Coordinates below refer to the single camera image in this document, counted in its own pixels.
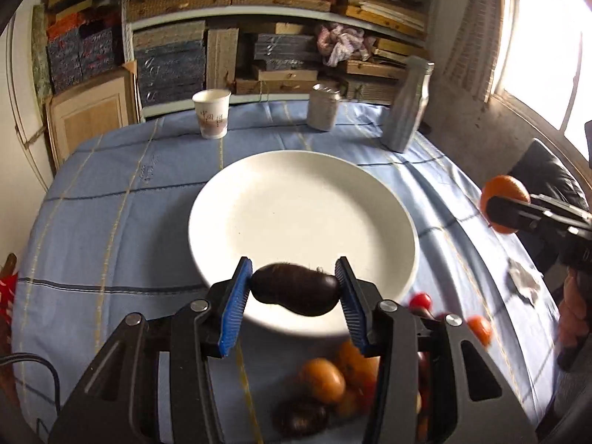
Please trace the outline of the dark brown water chestnut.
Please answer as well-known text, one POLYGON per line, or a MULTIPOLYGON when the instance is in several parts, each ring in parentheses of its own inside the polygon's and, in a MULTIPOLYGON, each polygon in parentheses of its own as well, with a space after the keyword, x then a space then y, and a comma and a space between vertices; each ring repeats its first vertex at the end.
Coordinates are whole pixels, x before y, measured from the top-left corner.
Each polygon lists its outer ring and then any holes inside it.
POLYGON ((257 301, 305 317, 327 314, 341 295, 336 277, 294 263, 270 263, 259 268, 250 277, 249 289, 257 301))

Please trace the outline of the yellow orange tomato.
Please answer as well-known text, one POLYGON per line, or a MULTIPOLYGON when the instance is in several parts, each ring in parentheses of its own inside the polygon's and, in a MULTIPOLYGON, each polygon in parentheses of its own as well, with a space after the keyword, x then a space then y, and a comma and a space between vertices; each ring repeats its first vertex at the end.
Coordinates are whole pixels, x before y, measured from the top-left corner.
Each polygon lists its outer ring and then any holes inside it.
POLYGON ((306 392, 323 404, 337 404, 345 394, 346 383, 342 373, 324 358, 306 362, 299 372, 299 380, 306 392))

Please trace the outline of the orange mandarin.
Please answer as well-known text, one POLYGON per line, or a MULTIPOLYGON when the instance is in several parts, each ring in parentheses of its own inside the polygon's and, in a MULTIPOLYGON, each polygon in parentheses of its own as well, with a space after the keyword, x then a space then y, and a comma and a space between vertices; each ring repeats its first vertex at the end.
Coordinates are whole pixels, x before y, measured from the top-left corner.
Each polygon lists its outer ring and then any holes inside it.
POLYGON ((531 202, 530 194, 527 188, 517 180, 507 174, 500 174, 490 179, 482 188, 480 198, 480 210, 488 224, 501 235, 512 235, 517 233, 517 229, 510 229, 507 226, 501 226, 493 222, 487 212, 487 204, 493 196, 500 196, 501 198, 515 199, 516 201, 531 202))

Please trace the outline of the black cushioned chair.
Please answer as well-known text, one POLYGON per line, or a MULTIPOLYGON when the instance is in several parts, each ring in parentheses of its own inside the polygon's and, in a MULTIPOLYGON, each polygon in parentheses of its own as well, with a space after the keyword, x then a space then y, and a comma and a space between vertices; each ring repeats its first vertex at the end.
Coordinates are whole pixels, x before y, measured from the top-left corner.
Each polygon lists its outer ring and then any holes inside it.
MULTIPOLYGON (((532 140, 509 175, 520 181, 530 194, 547 195, 586 212, 590 211, 579 182, 562 161, 537 138, 532 140)), ((542 274, 546 274, 555 265, 558 253, 552 246, 547 246, 541 239, 522 231, 518 231, 518 238, 542 274)))

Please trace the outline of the red cherry tomato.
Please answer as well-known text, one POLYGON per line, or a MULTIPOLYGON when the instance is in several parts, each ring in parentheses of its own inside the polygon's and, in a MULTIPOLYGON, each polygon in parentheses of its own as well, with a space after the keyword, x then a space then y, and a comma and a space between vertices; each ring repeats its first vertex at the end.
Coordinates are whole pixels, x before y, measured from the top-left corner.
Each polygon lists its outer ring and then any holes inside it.
POLYGON ((433 307, 433 299, 427 293, 416 293, 409 300, 408 306, 411 309, 422 309, 430 313, 433 307))
POLYGON ((492 344, 493 327, 488 319, 472 316, 467 319, 467 324, 484 347, 488 348, 492 344))

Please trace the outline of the crumpled white tissue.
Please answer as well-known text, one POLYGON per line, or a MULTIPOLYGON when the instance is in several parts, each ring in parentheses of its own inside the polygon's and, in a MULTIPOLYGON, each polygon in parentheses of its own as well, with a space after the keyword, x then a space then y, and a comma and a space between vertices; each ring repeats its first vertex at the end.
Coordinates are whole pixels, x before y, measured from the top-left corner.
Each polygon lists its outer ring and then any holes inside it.
POLYGON ((528 304, 534 307, 539 300, 539 293, 544 287, 541 274, 532 272, 516 260, 508 260, 508 275, 513 283, 516 293, 528 304))

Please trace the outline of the white round plate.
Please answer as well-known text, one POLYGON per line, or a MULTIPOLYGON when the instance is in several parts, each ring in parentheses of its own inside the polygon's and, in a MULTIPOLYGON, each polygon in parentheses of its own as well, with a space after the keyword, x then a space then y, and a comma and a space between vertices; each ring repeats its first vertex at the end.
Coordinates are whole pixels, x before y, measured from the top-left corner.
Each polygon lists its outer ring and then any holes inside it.
POLYGON ((296 263, 325 273, 345 257, 393 301, 416 279, 420 250, 413 220, 382 181, 304 150, 255 154, 219 171, 193 203, 188 237, 209 286, 230 278, 242 257, 254 269, 296 263))

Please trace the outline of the blue checked tablecloth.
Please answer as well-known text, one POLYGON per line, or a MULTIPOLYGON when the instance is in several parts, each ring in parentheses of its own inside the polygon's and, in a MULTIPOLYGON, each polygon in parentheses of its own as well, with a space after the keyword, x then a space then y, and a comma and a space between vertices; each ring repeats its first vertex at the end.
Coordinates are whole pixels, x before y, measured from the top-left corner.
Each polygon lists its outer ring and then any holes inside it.
POLYGON ((230 111, 221 140, 200 137, 196 116, 174 113, 82 143, 49 188, 20 263, 12 323, 16 351, 43 358, 15 368, 21 412, 45 435, 102 343, 129 313, 172 314, 197 296, 190 253, 194 199, 243 157, 307 149, 357 164, 389 186, 418 233, 413 291, 437 313, 492 322, 489 352, 533 423, 556 387, 557 307, 541 291, 532 307, 515 291, 508 260, 531 259, 515 236, 493 232, 479 188, 422 135, 404 154, 384 149, 379 106, 346 103, 330 132, 306 124, 304 102, 251 103, 230 111))

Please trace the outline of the white paper cup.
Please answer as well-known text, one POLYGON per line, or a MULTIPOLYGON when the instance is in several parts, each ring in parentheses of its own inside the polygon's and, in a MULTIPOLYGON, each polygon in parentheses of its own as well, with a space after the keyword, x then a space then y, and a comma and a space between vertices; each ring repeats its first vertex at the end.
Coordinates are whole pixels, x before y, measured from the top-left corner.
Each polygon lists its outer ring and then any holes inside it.
POLYGON ((227 134, 230 97, 228 89, 202 90, 193 95, 200 133, 205 139, 221 139, 227 134))

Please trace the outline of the silver metal bottle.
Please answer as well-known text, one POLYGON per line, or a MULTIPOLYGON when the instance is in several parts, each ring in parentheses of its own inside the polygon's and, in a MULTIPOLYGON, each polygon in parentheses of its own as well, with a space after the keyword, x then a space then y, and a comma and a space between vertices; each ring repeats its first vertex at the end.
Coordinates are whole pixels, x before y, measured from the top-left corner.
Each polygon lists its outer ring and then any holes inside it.
POLYGON ((389 110, 381 121, 380 142, 403 154, 420 127, 430 99, 430 78, 434 62, 419 56, 406 59, 406 76, 399 82, 389 110))

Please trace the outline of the white metal shelf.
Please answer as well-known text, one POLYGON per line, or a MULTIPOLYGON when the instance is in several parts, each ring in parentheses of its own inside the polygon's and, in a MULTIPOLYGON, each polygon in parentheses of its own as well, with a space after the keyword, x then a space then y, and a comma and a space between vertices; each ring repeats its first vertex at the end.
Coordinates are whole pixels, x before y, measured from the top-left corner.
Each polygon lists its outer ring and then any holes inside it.
MULTIPOLYGON (((411 35, 401 33, 395 28, 390 28, 378 25, 366 20, 352 18, 350 16, 341 15, 334 12, 321 12, 317 10, 304 9, 298 7, 286 6, 270 6, 270 5, 227 5, 227 6, 213 6, 183 10, 173 13, 166 13, 148 17, 138 21, 131 21, 128 19, 128 3, 131 0, 121 0, 121 30, 122 42, 124 43, 124 59, 125 61, 134 60, 134 32, 153 29, 163 25, 172 23, 181 23, 188 21, 197 21, 208 19, 221 20, 223 18, 240 17, 240 16, 261 16, 261 17, 278 17, 281 21, 288 21, 289 19, 297 20, 311 20, 318 22, 334 22, 344 25, 353 26, 369 31, 371 34, 377 34, 384 37, 389 37, 409 45, 427 48, 427 37, 413 37, 411 35)), ((434 1, 430 1, 430 11, 434 7, 434 1)), ((139 115, 142 121, 146 118, 173 113, 182 110, 193 108, 192 99, 184 99, 178 101, 165 102, 162 104, 144 106, 139 105, 139 115)))

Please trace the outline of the white drink can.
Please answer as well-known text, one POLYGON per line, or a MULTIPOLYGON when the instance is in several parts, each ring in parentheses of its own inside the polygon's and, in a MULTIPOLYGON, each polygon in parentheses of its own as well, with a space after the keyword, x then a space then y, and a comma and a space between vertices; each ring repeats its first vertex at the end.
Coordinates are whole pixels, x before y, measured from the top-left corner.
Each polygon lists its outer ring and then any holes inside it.
POLYGON ((314 85, 309 95, 307 124, 314 130, 332 130, 340 101, 341 96, 337 89, 322 83, 314 85))

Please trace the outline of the wooden framed board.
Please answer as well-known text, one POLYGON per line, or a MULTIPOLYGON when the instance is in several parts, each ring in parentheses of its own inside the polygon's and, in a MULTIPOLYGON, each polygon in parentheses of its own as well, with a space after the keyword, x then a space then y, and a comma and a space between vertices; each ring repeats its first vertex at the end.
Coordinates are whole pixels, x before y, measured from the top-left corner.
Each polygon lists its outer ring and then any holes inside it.
POLYGON ((73 85, 45 102, 53 163, 79 144, 139 122, 137 71, 131 62, 73 85))

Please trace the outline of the pink crumpled cloth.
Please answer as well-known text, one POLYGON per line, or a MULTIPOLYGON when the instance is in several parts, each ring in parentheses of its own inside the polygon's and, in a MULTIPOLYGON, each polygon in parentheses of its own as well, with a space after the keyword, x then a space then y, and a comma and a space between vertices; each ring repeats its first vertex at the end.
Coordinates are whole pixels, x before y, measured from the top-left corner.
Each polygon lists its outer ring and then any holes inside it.
POLYGON ((316 45, 323 64, 336 67, 342 61, 367 61, 372 54, 376 38, 367 36, 362 29, 339 23, 323 23, 316 27, 316 45))

